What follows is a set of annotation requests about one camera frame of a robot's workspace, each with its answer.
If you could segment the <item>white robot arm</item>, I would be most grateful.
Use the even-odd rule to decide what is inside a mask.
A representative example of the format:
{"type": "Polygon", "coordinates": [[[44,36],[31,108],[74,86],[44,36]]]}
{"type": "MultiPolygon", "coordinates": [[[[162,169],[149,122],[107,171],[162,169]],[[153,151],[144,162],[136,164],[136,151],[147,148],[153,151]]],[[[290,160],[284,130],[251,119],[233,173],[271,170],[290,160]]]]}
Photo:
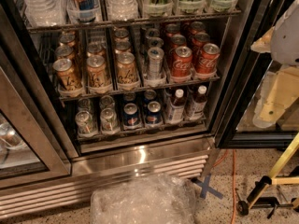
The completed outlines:
{"type": "Polygon", "coordinates": [[[268,128],[299,98],[299,0],[294,0],[250,49],[270,53],[272,61],[282,65],[278,71],[265,76],[254,111],[253,124],[268,128]]]}

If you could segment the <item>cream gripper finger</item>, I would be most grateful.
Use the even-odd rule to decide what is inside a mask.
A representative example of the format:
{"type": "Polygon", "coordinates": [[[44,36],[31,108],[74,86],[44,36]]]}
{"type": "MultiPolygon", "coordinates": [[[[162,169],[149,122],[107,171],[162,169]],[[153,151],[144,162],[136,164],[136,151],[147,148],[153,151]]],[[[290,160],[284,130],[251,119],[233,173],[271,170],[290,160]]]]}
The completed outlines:
{"type": "Polygon", "coordinates": [[[250,46],[250,49],[258,53],[269,53],[273,31],[274,28],[271,27],[263,36],[261,36],[250,46]]]}
{"type": "Polygon", "coordinates": [[[276,73],[268,71],[261,85],[253,124],[262,129],[274,125],[298,98],[299,68],[284,66],[276,73]]]}

